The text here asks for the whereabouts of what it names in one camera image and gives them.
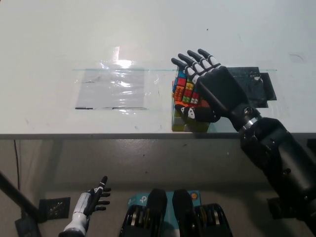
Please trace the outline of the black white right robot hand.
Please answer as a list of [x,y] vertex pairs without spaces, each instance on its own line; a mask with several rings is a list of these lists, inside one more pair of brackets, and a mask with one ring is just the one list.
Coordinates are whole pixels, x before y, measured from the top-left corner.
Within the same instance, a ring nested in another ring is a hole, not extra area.
[[197,52],[189,50],[186,55],[179,53],[171,62],[184,72],[209,105],[175,105],[175,110],[183,118],[215,123],[224,117],[229,119],[236,131],[247,130],[262,118],[228,68],[207,51],[199,49]]

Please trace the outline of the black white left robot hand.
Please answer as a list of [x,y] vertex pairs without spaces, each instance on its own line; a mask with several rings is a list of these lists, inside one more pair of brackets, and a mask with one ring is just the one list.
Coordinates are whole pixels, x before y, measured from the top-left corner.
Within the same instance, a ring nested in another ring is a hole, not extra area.
[[86,217],[90,216],[95,211],[106,210],[106,205],[109,205],[108,200],[100,200],[100,198],[109,197],[111,188],[106,188],[108,177],[104,176],[96,188],[92,188],[82,193],[75,205],[73,213],[82,213]]

